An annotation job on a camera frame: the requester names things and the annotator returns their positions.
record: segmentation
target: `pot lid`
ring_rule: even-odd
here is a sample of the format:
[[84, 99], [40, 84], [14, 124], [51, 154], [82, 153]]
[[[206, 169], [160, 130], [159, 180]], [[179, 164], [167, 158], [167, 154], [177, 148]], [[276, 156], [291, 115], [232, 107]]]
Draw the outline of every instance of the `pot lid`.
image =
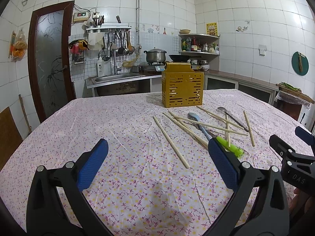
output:
[[163, 53], [166, 53], [165, 50], [158, 49], [157, 47], [154, 47], [154, 49], [149, 50], [148, 52], [163, 52]]

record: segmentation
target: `green cutting board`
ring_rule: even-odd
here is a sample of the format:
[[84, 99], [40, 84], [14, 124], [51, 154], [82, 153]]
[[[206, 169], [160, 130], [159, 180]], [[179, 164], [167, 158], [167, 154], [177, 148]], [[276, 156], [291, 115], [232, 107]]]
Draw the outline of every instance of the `green cutting board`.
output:
[[292, 56], [292, 67], [298, 75], [306, 75], [308, 73], [308, 58], [301, 56], [303, 70], [299, 70], [299, 53], [295, 52]]

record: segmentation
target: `yellow poster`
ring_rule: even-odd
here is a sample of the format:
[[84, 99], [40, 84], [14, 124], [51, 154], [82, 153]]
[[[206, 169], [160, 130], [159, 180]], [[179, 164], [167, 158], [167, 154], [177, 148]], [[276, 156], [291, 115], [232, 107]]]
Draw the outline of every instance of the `yellow poster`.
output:
[[207, 23], [207, 34], [218, 36], [218, 24], [215, 23]]

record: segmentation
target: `yellow bowl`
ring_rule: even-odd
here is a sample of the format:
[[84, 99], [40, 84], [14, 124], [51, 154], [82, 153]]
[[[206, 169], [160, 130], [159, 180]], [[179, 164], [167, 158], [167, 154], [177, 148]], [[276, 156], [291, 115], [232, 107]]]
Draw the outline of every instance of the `yellow bowl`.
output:
[[188, 29], [181, 29], [181, 30], [179, 31], [179, 33], [180, 33], [180, 34], [189, 34], [189, 33], [190, 33], [190, 30], [188, 30]]

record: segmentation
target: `yellow utensil holder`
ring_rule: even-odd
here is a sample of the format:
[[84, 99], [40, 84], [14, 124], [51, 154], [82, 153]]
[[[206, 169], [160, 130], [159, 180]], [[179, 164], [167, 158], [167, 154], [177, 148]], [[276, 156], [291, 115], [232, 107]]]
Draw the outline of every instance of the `yellow utensil holder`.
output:
[[162, 72], [162, 102], [166, 108], [202, 105], [204, 73], [189, 63], [167, 62]]

